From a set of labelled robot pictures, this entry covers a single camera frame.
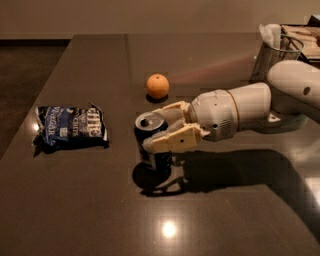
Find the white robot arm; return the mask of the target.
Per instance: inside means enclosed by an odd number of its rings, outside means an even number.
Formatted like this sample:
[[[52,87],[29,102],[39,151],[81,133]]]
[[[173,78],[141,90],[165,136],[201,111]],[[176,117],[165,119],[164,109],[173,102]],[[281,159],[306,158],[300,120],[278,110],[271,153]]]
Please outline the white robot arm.
[[[320,121],[320,70],[300,61],[276,63],[259,82],[203,93],[156,111],[169,127],[145,139],[149,153],[182,152],[201,140],[217,142],[236,133],[295,131],[310,118]]]

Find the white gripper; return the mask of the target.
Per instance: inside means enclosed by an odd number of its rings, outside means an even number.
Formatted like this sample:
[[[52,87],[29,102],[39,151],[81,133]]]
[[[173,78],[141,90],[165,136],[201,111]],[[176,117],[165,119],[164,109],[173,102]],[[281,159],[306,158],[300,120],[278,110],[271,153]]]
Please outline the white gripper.
[[[231,138],[238,128],[235,102],[225,90],[203,93],[191,105],[185,101],[175,102],[155,109],[154,113],[159,113],[169,125],[178,120],[191,119],[192,123],[184,123],[181,128],[172,125],[145,139],[142,147],[153,154],[182,152],[195,147],[202,138],[213,142]]]

